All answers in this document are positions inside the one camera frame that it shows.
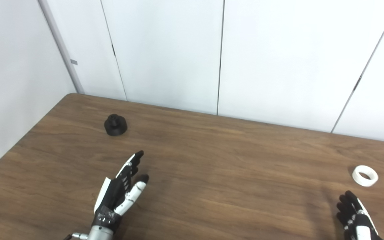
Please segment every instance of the robot finger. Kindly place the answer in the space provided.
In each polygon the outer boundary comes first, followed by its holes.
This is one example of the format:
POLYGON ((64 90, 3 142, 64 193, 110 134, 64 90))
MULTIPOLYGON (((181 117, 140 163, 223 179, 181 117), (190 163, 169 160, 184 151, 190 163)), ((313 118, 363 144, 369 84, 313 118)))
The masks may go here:
POLYGON ((348 218, 345 217, 343 213, 337 213, 336 214, 337 219, 342 223, 343 227, 346 227, 348 225, 348 218))
POLYGON ((362 205, 361 201, 358 199, 355 194, 353 194, 351 191, 346 191, 345 193, 346 198, 348 199, 349 202, 353 204, 355 207, 355 210, 358 212, 359 210, 365 210, 364 206, 362 205))
POLYGON ((139 171, 139 168, 138 167, 134 167, 132 170, 131 170, 131 176, 134 176, 136 175, 136 173, 139 171))
POLYGON ((139 152, 134 153, 122 166, 121 170, 119 170, 116 178, 123 172, 124 168, 130 166, 131 169, 137 168, 140 163, 140 158, 143 156, 144 152, 140 150, 139 152))
POLYGON ((343 236, 345 237, 345 240, 351 240, 352 239, 352 232, 350 230, 345 230, 343 233, 343 236))
POLYGON ((137 178, 137 183, 134 184, 134 186, 131 188, 131 191, 125 194, 124 202, 121 203, 119 206, 117 206, 114 209, 114 212, 121 215, 121 216, 123 214, 125 214, 128 211, 128 209, 130 209, 131 206, 139 198, 140 194, 145 189, 148 181, 149 181, 149 175, 144 174, 144 175, 139 176, 137 178))
POLYGON ((346 217, 348 220, 352 218, 353 213, 351 213, 343 203, 338 202, 336 206, 337 206, 337 209, 340 211, 340 213, 343 214, 344 217, 346 217))
POLYGON ((345 195, 340 195, 339 200, 347 208, 348 213, 350 214, 350 216, 352 216, 353 214, 356 214, 355 208, 353 207, 352 203, 349 202, 349 200, 346 198, 345 195))

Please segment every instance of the panel seam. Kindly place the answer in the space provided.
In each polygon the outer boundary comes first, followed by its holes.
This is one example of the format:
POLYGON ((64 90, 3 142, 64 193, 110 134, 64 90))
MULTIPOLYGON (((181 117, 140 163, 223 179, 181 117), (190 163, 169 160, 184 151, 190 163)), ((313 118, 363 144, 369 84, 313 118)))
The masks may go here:
POLYGON ((217 86, 216 115, 218 115, 218 106, 219 106, 219 99, 220 99, 220 75, 221 75, 221 54, 222 54, 222 47, 223 47, 224 4, 225 4, 225 0, 223 0, 223 12, 222 12, 222 16, 221 16, 220 59, 219 59, 219 78, 218 78, 218 86, 217 86))
POLYGON ((374 47, 374 50, 373 50, 373 52, 371 53, 370 58, 368 59, 367 63, 365 64, 364 69, 362 70, 361 75, 359 76, 358 80, 356 81, 355 86, 354 86, 354 88, 352 89, 352 92, 351 92, 351 94, 349 95, 349 98, 348 98, 348 100, 346 101, 345 105, 343 106, 343 109, 342 109, 342 111, 340 112, 340 115, 339 115, 339 117, 337 118, 336 123, 334 124, 334 126, 333 126, 333 128, 331 129, 331 132, 330 132, 330 133, 333 133, 334 130, 335 130, 335 128, 337 127, 337 124, 339 123, 339 120, 340 120, 340 118, 342 117, 343 112, 344 112, 345 109, 346 109, 346 106, 348 105, 349 101, 350 101, 351 98, 352 98, 352 95, 355 93, 356 88, 358 87, 359 83, 361 82, 362 76, 364 75, 365 70, 367 70, 368 64, 370 63, 371 59, 373 58, 374 53, 376 52, 376 50, 377 50, 377 48, 378 48, 378 46, 379 46, 379 44, 380 44, 380 42, 381 42, 383 36, 384 36, 384 30, 383 30, 383 32, 382 32, 382 34, 381 34, 379 40, 377 41, 377 44, 376 44, 376 46, 374 47))
POLYGON ((127 92, 125 91, 124 81, 122 80, 121 70, 119 69, 118 59, 116 58, 115 47, 114 47, 114 45, 113 45, 112 36, 111 36, 111 31, 109 30, 108 20, 107 20, 107 18, 106 18, 105 8, 103 7, 102 0, 100 0, 100 5, 102 6, 103 16, 105 17, 106 29, 108 29, 109 39, 111 40, 111 45, 112 45, 113 55, 114 55, 114 57, 115 57, 116 67, 118 68, 119 77, 120 77, 120 79, 121 79, 122 88, 123 88, 123 90, 124 90, 125 100, 128 101, 128 98, 127 98, 127 92))

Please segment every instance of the tape roll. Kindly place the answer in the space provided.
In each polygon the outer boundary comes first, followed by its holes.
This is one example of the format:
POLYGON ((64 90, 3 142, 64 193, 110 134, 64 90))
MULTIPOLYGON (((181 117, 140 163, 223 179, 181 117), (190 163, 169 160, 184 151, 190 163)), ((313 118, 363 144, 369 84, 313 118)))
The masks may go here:
POLYGON ((375 184, 378 181, 378 174, 374 169, 372 169, 369 166, 359 165, 355 167, 355 169, 353 170, 352 178, 355 180, 356 183, 358 183, 361 186, 371 187, 373 184, 375 184), (360 173, 364 173, 370 179, 364 178, 363 176, 361 176, 360 173))

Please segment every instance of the black robotic finger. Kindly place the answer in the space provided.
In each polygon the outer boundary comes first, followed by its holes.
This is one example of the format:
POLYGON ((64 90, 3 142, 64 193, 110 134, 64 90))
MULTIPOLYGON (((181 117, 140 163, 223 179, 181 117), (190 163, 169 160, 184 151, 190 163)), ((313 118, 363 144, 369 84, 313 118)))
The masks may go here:
POLYGON ((132 183, 132 180, 131 180, 131 173, 128 175, 128 178, 127 178, 127 184, 124 184, 125 186, 125 191, 126 192, 129 192, 131 191, 131 188, 133 187, 133 183, 132 183))
POLYGON ((356 214, 355 208, 353 207, 352 203, 349 202, 345 195, 340 195, 339 200, 347 208, 348 214, 350 214, 350 216, 356 214))
POLYGON ((134 157, 130 160, 132 167, 137 167, 137 165, 140 164, 140 158, 143 157, 143 154, 144 154, 143 150, 140 150, 139 152, 136 152, 134 154, 134 157))
POLYGON ((358 198, 355 196, 355 194, 353 194, 351 191, 348 190, 346 191, 345 196, 348 199, 348 201, 353 204, 357 212, 358 210, 362 210, 362 205, 358 200, 358 198))
POLYGON ((343 227, 346 227, 348 225, 349 219, 343 213, 337 213, 336 217, 340 221, 340 223, 343 225, 343 227))
POLYGON ((134 167, 133 170, 131 170, 131 176, 134 176, 139 171, 138 167, 134 167))
POLYGON ((349 219, 352 217, 353 213, 351 213, 347 207, 341 202, 337 203, 337 209, 345 216, 348 217, 349 219))
POLYGON ((345 240, 351 240, 352 239, 352 232, 350 230, 345 230, 343 233, 343 236, 345 237, 345 240))

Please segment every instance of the robotic hand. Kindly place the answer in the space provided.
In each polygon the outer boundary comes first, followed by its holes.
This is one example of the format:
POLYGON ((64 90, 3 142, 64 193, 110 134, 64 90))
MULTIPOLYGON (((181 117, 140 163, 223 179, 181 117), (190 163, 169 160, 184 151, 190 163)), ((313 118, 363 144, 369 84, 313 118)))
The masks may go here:
POLYGON ((132 185, 131 178, 139 170, 137 166, 143 151, 136 152, 122 166, 114 179, 106 178, 94 205, 94 220, 90 234, 73 233, 65 239, 76 237, 81 240, 112 240, 121 223, 123 214, 134 204, 148 183, 147 174, 137 177, 132 185))
POLYGON ((337 219, 344 226, 345 240, 382 240, 370 215, 359 198, 351 191, 340 195, 337 203, 337 219))

